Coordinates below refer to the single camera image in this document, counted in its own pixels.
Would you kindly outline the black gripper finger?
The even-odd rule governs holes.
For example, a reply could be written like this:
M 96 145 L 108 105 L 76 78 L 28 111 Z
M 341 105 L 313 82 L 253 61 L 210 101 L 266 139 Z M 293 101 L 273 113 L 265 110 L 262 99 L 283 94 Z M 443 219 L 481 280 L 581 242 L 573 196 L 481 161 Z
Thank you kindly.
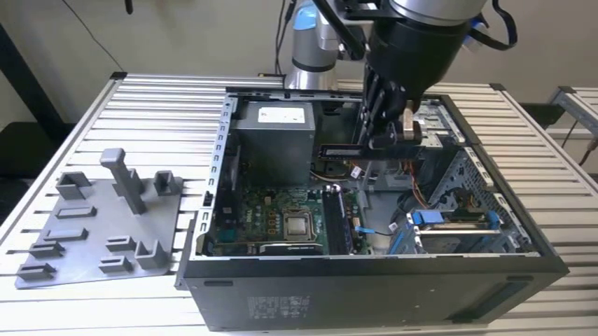
M 371 149 L 394 145 L 401 131 L 398 119 L 403 113 L 403 93 L 374 69 L 365 72 L 362 107 L 361 143 Z
M 413 144 L 419 144 L 422 142 L 422 130 L 419 122 L 414 120 L 414 101 L 410 99 L 406 100 L 401 123 L 402 140 Z

